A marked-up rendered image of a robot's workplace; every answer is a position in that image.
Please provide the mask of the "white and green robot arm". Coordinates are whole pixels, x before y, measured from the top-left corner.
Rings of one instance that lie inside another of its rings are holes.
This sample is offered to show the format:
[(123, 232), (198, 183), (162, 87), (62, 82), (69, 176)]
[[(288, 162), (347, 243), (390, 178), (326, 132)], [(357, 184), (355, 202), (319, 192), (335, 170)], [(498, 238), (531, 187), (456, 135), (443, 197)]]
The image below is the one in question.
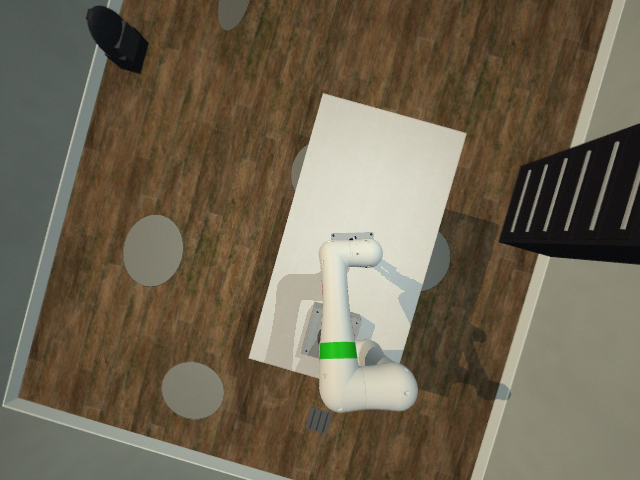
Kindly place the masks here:
[[(335, 412), (404, 411), (416, 401), (417, 382), (372, 340), (355, 340), (348, 298), (348, 267), (371, 268), (383, 257), (373, 239), (329, 240), (319, 250), (322, 324), (318, 333), (319, 390)], [(371, 366), (378, 365), (378, 366)]]

